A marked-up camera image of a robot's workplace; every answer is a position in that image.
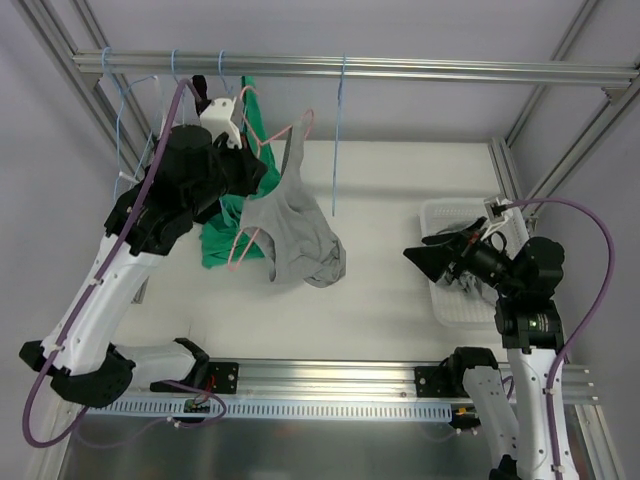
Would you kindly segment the grey tank top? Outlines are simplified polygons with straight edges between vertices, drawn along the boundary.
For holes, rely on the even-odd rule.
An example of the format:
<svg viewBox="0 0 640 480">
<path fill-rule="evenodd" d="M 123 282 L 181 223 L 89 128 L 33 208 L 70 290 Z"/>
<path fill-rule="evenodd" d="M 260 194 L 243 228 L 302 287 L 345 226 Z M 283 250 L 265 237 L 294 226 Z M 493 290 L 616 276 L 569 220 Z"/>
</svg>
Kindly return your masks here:
<svg viewBox="0 0 640 480">
<path fill-rule="evenodd" d="M 483 300 L 486 303 L 495 303 L 498 298 L 495 289 L 469 272 L 462 272 L 455 276 L 451 270 L 447 270 L 436 285 L 450 291 L 462 292 L 470 298 Z"/>
<path fill-rule="evenodd" d="M 311 121 L 295 122 L 288 133 L 278 185 L 244 202 L 240 229 L 263 253 L 269 281 L 329 287 L 346 275 L 346 250 L 331 229 L 301 167 Z"/>
</svg>

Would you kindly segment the green tank top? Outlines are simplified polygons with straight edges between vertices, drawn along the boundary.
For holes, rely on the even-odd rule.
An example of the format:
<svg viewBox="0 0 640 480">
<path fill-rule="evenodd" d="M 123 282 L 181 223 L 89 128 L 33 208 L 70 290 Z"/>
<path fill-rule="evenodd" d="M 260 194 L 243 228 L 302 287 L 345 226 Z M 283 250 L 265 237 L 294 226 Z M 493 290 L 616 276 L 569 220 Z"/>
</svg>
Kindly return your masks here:
<svg viewBox="0 0 640 480">
<path fill-rule="evenodd" d="M 254 78 L 243 76 L 241 79 L 242 88 L 250 85 L 256 88 Z M 258 96 L 252 92 L 247 92 L 243 102 L 242 113 L 245 112 L 256 133 L 262 140 L 268 137 L 262 120 Z M 255 154 L 257 147 L 254 138 L 248 132 L 242 121 L 242 133 L 246 135 L 248 145 Z M 255 198 L 264 197 L 270 193 L 280 182 L 280 173 L 276 167 L 275 157 L 270 146 L 265 146 L 259 158 L 267 167 L 268 171 L 262 178 Z M 223 266 L 227 264 L 227 259 L 238 230 L 240 229 L 241 214 L 243 211 L 245 198 L 241 196 L 226 195 L 221 198 L 219 206 L 221 211 L 212 216 L 202 227 L 201 240 L 201 265 L 206 269 Z M 237 260 L 242 250 L 247 244 L 249 236 L 243 234 L 236 249 L 234 260 Z M 252 245 L 245 260 L 263 257 L 262 251 L 257 245 Z"/>
</svg>

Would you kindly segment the pink hanger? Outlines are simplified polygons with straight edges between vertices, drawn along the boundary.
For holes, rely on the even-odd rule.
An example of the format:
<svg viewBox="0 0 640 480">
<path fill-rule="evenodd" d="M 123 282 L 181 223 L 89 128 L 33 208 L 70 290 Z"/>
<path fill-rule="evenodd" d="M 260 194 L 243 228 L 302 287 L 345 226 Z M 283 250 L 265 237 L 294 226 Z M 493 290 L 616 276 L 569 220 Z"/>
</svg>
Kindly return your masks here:
<svg viewBox="0 0 640 480">
<path fill-rule="evenodd" d="M 245 87 L 242 88 L 241 92 L 240 92 L 240 99 L 242 101 L 245 101 L 245 96 L 247 92 L 252 92 L 255 96 L 259 95 L 258 90 L 250 85 L 247 85 Z M 262 140 L 260 138 L 260 136 L 256 133 L 255 129 L 253 128 L 251 122 L 249 121 L 247 114 L 245 112 L 242 113 L 241 115 L 242 120 L 244 121 L 244 125 L 247 127 L 248 132 L 251 134 L 251 136 L 254 138 L 254 142 L 255 142 L 255 146 L 257 147 L 257 150 L 255 152 L 255 156 L 257 158 L 260 158 L 261 155 L 261 151 L 265 146 L 269 146 L 273 141 L 280 139 L 281 137 L 284 136 L 285 133 L 287 133 L 288 131 L 290 131 L 292 129 L 292 126 L 289 125 L 285 128 L 283 128 L 282 130 L 280 130 L 279 132 L 277 132 L 276 134 L 272 135 L 269 138 L 266 138 L 264 140 Z M 315 111 L 312 108 L 308 108 L 301 116 L 301 119 L 304 119 L 308 117 L 310 119 L 310 126 L 307 128 L 307 131 L 305 133 L 305 137 L 308 137 L 314 121 L 315 121 Z M 259 229 L 256 229 L 254 231 L 254 233 L 249 237 L 249 240 L 247 241 L 246 246 L 244 247 L 244 249 L 242 250 L 241 255 L 239 256 L 239 258 L 237 260 L 234 260 L 234 255 L 236 252 L 236 249 L 238 247 L 238 243 L 242 237 L 242 235 L 244 234 L 244 229 L 240 228 L 236 234 L 236 237 L 234 238 L 228 259 L 227 259 L 227 264 L 226 267 L 230 272 L 235 272 L 239 269 L 242 261 L 244 260 L 244 258 L 246 257 L 248 251 L 250 250 L 251 246 L 254 244 L 255 242 L 255 238 L 257 236 L 257 234 L 259 233 Z"/>
</svg>

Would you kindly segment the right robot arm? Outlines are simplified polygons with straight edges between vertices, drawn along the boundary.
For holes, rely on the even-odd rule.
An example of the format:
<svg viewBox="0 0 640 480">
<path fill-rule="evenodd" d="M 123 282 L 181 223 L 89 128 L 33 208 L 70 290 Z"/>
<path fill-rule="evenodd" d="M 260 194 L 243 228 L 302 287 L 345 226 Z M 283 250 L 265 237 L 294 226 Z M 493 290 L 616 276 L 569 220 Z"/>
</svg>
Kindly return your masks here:
<svg viewBox="0 0 640 480">
<path fill-rule="evenodd" d="M 488 348 L 458 347 L 441 375 L 469 396 L 489 442 L 492 479 L 576 479 L 562 398 L 563 328 L 553 295 L 563 278 L 563 247 L 527 240 L 514 257 L 497 249 L 481 217 L 466 228 L 423 238 L 403 255 L 430 281 L 469 274 L 497 294 L 495 325 L 506 349 L 515 407 Z"/>
</svg>

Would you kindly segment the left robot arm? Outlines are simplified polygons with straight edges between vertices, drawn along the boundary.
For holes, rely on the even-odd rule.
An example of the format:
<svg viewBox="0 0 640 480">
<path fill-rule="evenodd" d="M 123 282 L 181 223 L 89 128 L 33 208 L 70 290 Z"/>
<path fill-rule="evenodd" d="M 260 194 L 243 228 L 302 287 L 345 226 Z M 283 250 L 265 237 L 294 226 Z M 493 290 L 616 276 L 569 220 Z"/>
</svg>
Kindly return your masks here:
<svg viewBox="0 0 640 480">
<path fill-rule="evenodd" d="M 21 359 L 50 377 L 62 399 L 103 408 L 129 388 L 196 391 L 207 382 L 209 356 L 191 340 L 126 347 L 112 339 L 177 240 L 217 214 L 221 197 L 257 192 L 267 166 L 247 141 L 230 147 L 228 139 L 194 125 L 161 135 L 144 180 L 109 214 L 95 264 L 65 318 L 45 339 L 22 346 Z"/>
</svg>

